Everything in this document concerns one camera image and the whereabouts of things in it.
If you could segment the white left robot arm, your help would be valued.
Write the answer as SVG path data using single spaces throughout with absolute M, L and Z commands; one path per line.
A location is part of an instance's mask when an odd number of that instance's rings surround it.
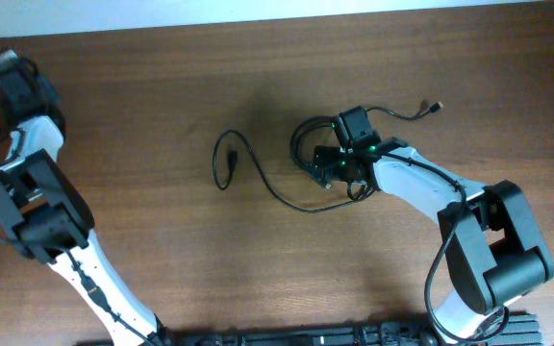
M 24 258 L 47 265 L 87 303 L 115 345 L 168 345 L 156 314 L 118 276 L 93 215 L 57 164 L 66 134 L 57 91 L 35 63 L 0 54 L 2 108 L 10 145 L 0 162 L 0 226 Z

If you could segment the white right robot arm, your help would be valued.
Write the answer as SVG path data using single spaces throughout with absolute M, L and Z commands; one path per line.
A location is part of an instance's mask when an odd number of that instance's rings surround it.
M 361 106 L 318 122 L 339 142 L 315 149 L 312 166 L 320 184 L 361 185 L 348 195 L 353 202 L 382 191 L 439 225 L 441 246 L 423 290 L 439 342 L 494 340 L 508 328 L 510 304 L 554 277 L 553 258 L 515 183 L 472 181 L 426 160 L 400 138 L 382 139 Z

